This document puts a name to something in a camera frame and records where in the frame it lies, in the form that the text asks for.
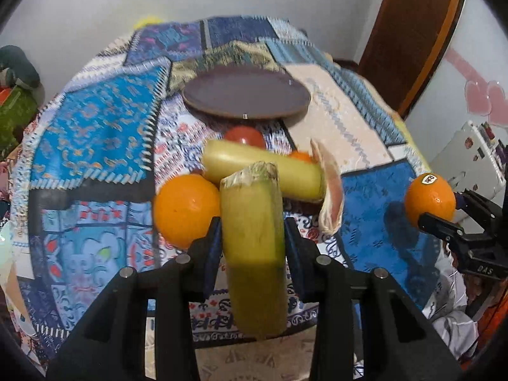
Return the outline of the orange sleeved forearm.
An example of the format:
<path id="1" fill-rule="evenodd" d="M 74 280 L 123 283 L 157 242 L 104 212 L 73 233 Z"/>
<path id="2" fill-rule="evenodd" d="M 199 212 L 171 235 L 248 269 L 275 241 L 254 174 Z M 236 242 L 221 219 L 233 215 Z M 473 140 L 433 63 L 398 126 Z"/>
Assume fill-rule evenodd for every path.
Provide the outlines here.
<path id="1" fill-rule="evenodd" d="M 465 276 L 467 282 L 467 294 L 471 300 L 475 300 L 480 295 L 480 278 L 474 276 Z M 480 353 L 486 347 L 489 341 L 498 330 L 507 316 L 507 279 L 497 281 L 497 293 L 492 303 L 486 308 L 480 320 L 477 322 L 479 339 L 475 344 L 473 356 Z"/>

